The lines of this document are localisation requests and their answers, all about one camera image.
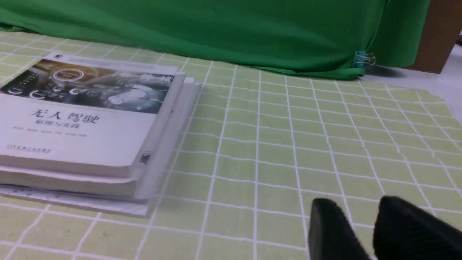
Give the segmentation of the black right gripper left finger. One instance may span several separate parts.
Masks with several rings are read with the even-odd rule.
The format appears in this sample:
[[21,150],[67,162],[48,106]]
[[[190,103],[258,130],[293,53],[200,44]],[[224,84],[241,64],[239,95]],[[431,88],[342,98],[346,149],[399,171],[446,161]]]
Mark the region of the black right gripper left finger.
[[311,204],[308,248],[312,260],[368,260],[342,209],[330,199]]

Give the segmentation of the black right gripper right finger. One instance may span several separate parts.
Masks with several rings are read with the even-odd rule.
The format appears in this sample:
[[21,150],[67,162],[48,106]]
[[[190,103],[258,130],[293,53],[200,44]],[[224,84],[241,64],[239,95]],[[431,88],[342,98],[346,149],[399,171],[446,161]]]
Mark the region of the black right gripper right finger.
[[460,260],[462,234],[398,196],[383,196],[373,248],[379,260]]

